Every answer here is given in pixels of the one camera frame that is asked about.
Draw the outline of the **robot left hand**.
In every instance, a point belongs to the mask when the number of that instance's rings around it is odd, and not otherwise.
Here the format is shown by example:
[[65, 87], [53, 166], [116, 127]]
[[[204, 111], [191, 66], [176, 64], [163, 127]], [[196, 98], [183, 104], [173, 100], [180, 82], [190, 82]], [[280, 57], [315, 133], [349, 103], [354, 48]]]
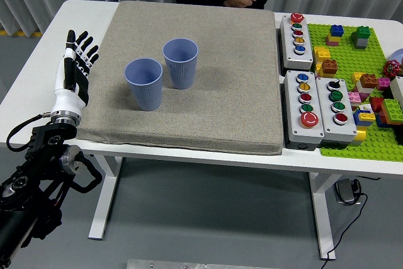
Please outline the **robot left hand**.
[[93, 43], [93, 37], [87, 31], [76, 35], [74, 30], [69, 30], [65, 52], [56, 75], [56, 102], [53, 112], [79, 114], [88, 105], [88, 77], [98, 58], [98, 46]]

